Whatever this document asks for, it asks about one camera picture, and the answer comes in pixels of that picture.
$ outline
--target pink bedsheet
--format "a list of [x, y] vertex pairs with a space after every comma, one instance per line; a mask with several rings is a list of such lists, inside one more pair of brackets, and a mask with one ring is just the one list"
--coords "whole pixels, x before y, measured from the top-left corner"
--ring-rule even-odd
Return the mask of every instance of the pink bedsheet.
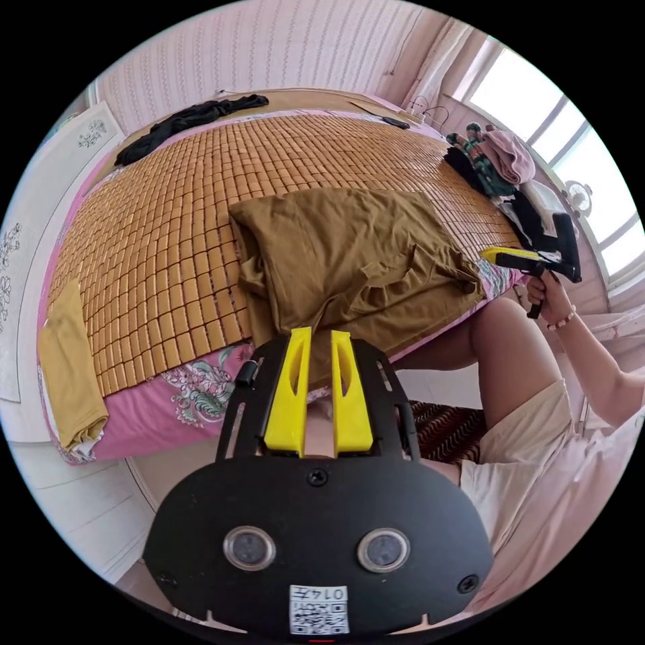
[[[388, 104], [386, 101], [382, 102], [388, 107], [395, 108], [395, 106]], [[290, 110], [268, 115], [240, 116], [235, 121], [241, 122], [255, 118], [272, 118], [294, 114], [333, 114], [334, 116], [378, 120], [377, 117], [349, 112]], [[202, 128], [195, 128], [178, 134], [169, 139], [164, 144], [164, 147], [184, 136], [191, 136], [199, 130], [215, 128], [229, 123], [231, 123], [231, 120], [222, 123], [215, 122]], [[429, 126], [414, 127], [415, 130], [428, 136], [442, 138], [439, 133]], [[95, 173], [88, 178], [84, 186], [79, 190], [58, 236], [42, 287], [38, 310], [38, 329], [41, 329], [46, 318], [46, 297], [65, 233], [84, 200], [83, 194], [87, 190], [87, 186], [91, 185], [93, 178], [102, 165], [101, 162], [97, 166]], [[106, 177], [104, 181], [109, 181], [113, 176], [114, 174]], [[501, 269], [483, 260], [480, 262], [480, 276], [486, 292], [486, 300], [473, 307], [471, 311], [439, 333], [462, 322], [484, 306], [486, 302], [500, 296], [522, 279], [522, 275], [517, 271]], [[398, 359], [416, 349], [437, 335], [434, 334], [419, 341], [405, 352], [394, 357], [394, 359]], [[45, 414], [52, 441], [57, 446], [61, 456], [68, 463], [76, 465], [93, 460], [122, 459], [152, 454], [217, 436], [220, 433], [226, 403], [232, 391], [235, 376], [241, 365], [248, 360], [252, 353], [253, 346], [250, 343], [227, 347], [226, 349], [212, 352], [199, 360], [186, 363], [164, 374], [155, 376], [133, 388], [122, 390], [106, 397], [105, 405], [110, 418], [105, 426], [103, 438], [94, 446], [89, 456], [84, 457], [64, 451], [49, 425], [47, 414]], [[309, 400], [315, 400], [326, 394], [328, 394], [326, 390], [311, 392]], [[41, 402], [43, 410], [45, 410], [42, 392]]]

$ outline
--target qr code label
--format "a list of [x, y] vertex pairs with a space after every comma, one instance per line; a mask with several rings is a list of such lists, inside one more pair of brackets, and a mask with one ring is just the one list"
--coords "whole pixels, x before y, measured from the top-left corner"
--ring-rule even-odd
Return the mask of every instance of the qr code label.
[[347, 587], [289, 587], [292, 634], [348, 634]]

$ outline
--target curtain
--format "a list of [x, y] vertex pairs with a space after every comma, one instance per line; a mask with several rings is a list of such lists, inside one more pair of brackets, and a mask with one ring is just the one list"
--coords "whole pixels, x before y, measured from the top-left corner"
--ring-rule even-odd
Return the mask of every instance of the curtain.
[[439, 103], [441, 84], [472, 32], [470, 25], [456, 18], [446, 19], [405, 97], [404, 108], [411, 107], [420, 96], [427, 101], [428, 108]]

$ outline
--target leg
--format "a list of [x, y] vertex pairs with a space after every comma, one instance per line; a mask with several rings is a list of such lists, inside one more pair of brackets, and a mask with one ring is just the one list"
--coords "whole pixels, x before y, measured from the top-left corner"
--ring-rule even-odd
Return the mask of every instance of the leg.
[[562, 378], [538, 326], [508, 298], [497, 298], [467, 321], [396, 362], [398, 370], [456, 370], [474, 362], [489, 428]]

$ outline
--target yellow handle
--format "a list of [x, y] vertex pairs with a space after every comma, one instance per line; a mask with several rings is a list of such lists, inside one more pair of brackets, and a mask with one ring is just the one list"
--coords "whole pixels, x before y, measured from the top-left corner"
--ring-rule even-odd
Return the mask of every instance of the yellow handle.
[[492, 264], [495, 264], [497, 255], [499, 253], [507, 253], [508, 255], [525, 257], [529, 260], [544, 260], [544, 258], [539, 253], [535, 253], [534, 251], [524, 251], [523, 249], [508, 249], [506, 247], [489, 247], [487, 249], [484, 249], [483, 251], [480, 251], [479, 255], [484, 258], [484, 260], [488, 260]]

